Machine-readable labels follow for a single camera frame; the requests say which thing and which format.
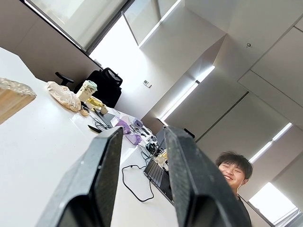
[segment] laptop keyboard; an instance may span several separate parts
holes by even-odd
[[[154,160],[150,161],[144,171],[158,187],[161,186],[164,170]]]

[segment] glass panel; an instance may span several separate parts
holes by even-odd
[[[125,18],[138,44],[160,21],[154,0],[136,0],[125,12]]]
[[[46,14],[86,50],[127,0],[28,0],[27,2]]]
[[[160,14],[163,17],[177,0],[158,0]]]
[[[176,0],[135,0],[126,10],[126,21],[140,44]]]

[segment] wooden box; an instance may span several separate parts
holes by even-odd
[[[0,78],[0,124],[35,98],[35,92],[28,85]]]

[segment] black hair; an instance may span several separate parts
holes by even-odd
[[[243,156],[233,151],[223,152],[216,160],[216,165],[219,167],[222,163],[235,164],[244,172],[245,179],[250,179],[252,175],[252,164]]]

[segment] black mesh chair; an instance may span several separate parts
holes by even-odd
[[[91,80],[97,85],[97,91],[93,94],[94,97],[101,100],[108,107],[115,107],[122,94],[120,86],[123,80],[114,71],[110,68],[95,70],[86,80]],[[74,93],[80,90],[83,82],[76,86]]]
[[[63,74],[61,74],[59,72],[55,72],[55,74],[56,74],[57,77],[59,77],[60,79],[62,79],[62,82],[60,84],[62,86],[66,86],[67,83],[71,83],[71,84],[74,83],[73,79],[71,79],[71,78],[69,78],[69,77],[67,77],[67,76],[65,76],[65,75],[63,75]]]

